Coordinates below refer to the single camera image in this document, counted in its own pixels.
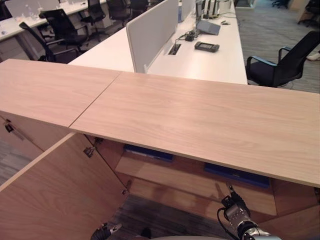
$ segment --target cabinet door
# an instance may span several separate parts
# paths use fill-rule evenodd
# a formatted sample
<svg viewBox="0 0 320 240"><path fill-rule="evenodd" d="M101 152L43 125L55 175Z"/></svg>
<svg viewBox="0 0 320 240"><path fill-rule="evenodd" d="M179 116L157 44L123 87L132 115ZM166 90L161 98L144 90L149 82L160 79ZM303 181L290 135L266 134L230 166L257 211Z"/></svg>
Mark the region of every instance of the cabinet door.
<svg viewBox="0 0 320 240"><path fill-rule="evenodd" d="M19 150L29 159L34 159L43 153L39 147L29 141L26 136L24 136L18 129L14 128L14 126L10 125L12 130L8 132L6 124L8 124L8 122L0 117L0 139Z"/></svg>
<svg viewBox="0 0 320 240"><path fill-rule="evenodd" d="M0 236L8 240L89 240L127 197L91 144L69 133L0 186Z"/></svg>
<svg viewBox="0 0 320 240"><path fill-rule="evenodd" d="M53 125L47 122L14 115L0 111L0 116L20 131L29 141L46 151L53 144L65 137L70 130L66 127Z"/></svg>

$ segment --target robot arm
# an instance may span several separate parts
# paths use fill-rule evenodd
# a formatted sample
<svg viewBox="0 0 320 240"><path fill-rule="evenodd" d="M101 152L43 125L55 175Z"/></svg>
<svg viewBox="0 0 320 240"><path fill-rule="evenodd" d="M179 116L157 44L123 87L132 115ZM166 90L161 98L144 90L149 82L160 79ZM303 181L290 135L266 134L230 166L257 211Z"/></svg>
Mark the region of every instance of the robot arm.
<svg viewBox="0 0 320 240"><path fill-rule="evenodd" d="M279 237L271 236L270 233L263 231L257 223L251 220L251 213L245 201L236 193L231 184L227 183L227 187L230 196L222 199L221 203L224 207L217 212L218 221L227 234L234 240L281 240ZM219 213L221 211L237 236L228 231L220 221Z"/></svg>

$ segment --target black office chair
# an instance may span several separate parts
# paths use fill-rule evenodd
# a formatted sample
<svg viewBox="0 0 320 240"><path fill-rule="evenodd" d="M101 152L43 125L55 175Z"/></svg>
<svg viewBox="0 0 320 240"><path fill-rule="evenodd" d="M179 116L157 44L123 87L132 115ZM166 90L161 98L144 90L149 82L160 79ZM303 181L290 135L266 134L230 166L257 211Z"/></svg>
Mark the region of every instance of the black office chair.
<svg viewBox="0 0 320 240"><path fill-rule="evenodd" d="M84 45L89 38L86 25L75 28L63 9L42 11L39 16L46 18L53 29L55 39L64 39L62 44L65 44L66 48L69 45L76 46L80 52L83 52L80 46ZM82 28L85 30L85 34L78 34L78 30Z"/></svg>
<svg viewBox="0 0 320 240"><path fill-rule="evenodd" d="M310 0L309 3L305 6L305 10L308 13L312 14L312 17L309 19L301 20L298 22L306 24L306 27L309 27L311 24L319 26L317 18L320 15L320 0Z"/></svg>
<svg viewBox="0 0 320 240"><path fill-rule="evenodd" d="M127 3L124 0L107 0L106 4L109 8L110 19L121 21L124 27L125 22L131 18L131 11Z"/></svg>
<svg viewBox="0 0 320 240"><path fill-rule="evenodd" d="M272 7L280 8L281 6L284 6L286 9L288 9L288 3L290 0L275 0L272 3Z"/></svg>
<svg viewBox="0 0 320 240"><path fill-rule="evenodd" d="M132 12L132 18L134 19L139 15L143 14L145 11L147 11L148 6L148 0L131 0L130 9Z"/></svg>
<svg viewBox="0 0 320 240"><path fill-rule="evenodd" d="M0 21L12 18L8 8L5 5L5 2L8 0L0 0Z"/></svg>
<svg viewBox="0 0 320 240"><path fill-rule="evenodd" d="M44 48L45 55L41 56L38 61L43 62L54 62L67 64L73 59L78 57L78 50L75 48L67 49L64 51L53 52L49 46L53 44L59 44L64 41L64 39L59 39L51 42L45 42L35 31L33 31L25 22L19 24L19 27L28 31Z"/></svg>
<svg viewBox="0 0 320 240"><path fill-rule="evenodd" d="M303 75L306 57L320 43L320 31L310 31L292 49L285 46L279 50L278 63L250 56L246 61L246 76L260 86L273 87L284 85ZM282 50L288 53L282 58Z"/></svg>
<svg viewBox="0 0 320 240"><path fill-rule="evenodd" d="M81 19L81 22L90 23L91 26L94 26L95 33L92 34L92 37L95 35L97 40L100 42L101 40L99 34L107 35L107 33L105 33L104 31L98 31L98 28L96 26L96 22L99 22L106 17L104 11L101 8L100 0L88 0L88 12L89 16Z"/></svg>

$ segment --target wood grain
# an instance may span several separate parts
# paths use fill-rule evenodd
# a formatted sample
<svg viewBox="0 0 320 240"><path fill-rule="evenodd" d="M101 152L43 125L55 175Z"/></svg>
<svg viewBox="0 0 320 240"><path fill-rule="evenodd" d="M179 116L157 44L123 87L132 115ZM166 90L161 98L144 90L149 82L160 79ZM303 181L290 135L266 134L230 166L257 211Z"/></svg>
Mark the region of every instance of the wood grain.
<svg viewBox="0 0 320 240"><path fill-rule="evenodd" d="M87 138L92 144L95 142L95 137L87 135ZM103 139L102 143L96 146L96 150L106 163L108 163L109 167L114 170L124 152L124 144L117 141Z"/></svg>
<svg viewBox="0 0 320 240"><path fill-rule="evenodd" d="M70 130L47 122L30 119L23 116L0 111L0 116L9 120L19 132L23 133L32 143L42 151L46 151L53 144L65 137Z"/></svg>
<svg viewBox="0 0 320 240"><path fill-rule="evenodd" d="M0 64L0 110L69 127L119 73L8 59Z"/></svg>
<svg viewBox="0 0 320 240"><path fill-rule="evenodd" d="M1 239L88 240L125 201L90 142L70 133L0 186Z"/></svg>
<svg viewBox="0 0 320 240"><path fill-rule="evenodd" d="M217 210L222 207L221 203L208 198L137 178L132 182L130 194L216 221ZM223 215L221 220L227 224Z"/></svg>
<svg viewBox="0 0 320 240"><path fill-rule="evenodd" d="M70 126L320 187L318 94L123 72Z"/></svg>
<svg viewBox="0 0 320 240"><path fill-rule="evenodd" d="M115 170L135 178L210 198L216 202L220 202L226 195L230 194L225 181L140 161L135 159L133 155L124 153ZM233 187L242 196L249 209L272 216L277 215L272 192L243 187L241 182Z"/></svg>
<svg viewBox="0 0 320 240"><path fill-rule="evenodd" d="M320 206L313 206L286 216L260 223L259 226L282 240L318 239Z"/></svg>
<svg viewBox="0 0 320 240"><path fill-rule="evenodd" d="M273 179L272 188L278 216L288 215L318 205L315 188Z"/></svg>
<svg viewBox="0 0 320 240"><path fill-rule="evenodd" d="M35 159L43 151L29 141L19 130L15 129L12 132L8 132L5 129L7 122L0 116L0 139L15 149L19 150L25 157Z"/></svg>

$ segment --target desk divider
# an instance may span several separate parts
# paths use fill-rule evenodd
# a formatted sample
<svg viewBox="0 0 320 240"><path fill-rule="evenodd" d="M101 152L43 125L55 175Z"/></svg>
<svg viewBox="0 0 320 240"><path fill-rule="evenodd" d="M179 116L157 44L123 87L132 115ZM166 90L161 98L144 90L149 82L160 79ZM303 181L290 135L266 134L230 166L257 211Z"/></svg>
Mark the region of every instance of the desk divider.
<svg viewBox="0 0 320 240"><path fill-rule="evenodd" d="M165 0L126 25L136 73L146 73L165 43L176 31L178 0Z"/></svg>
<svg viewBox="0 0 320 240"><path fill-rule="evenodd" d="M182 0L181 20L183 21L189 15L193 8L196 7L195 0Z"/></svg>
<svg viewBox="0 0 320 240"><path fill-rule="evenodd" d="M21 17L23 14L25 17L30 17L28 5L35 15L38 15L38 9L42 10L54 10L60 7L58 0L10 0L6 1L5 6L8 8L12 17Z"/></svg>

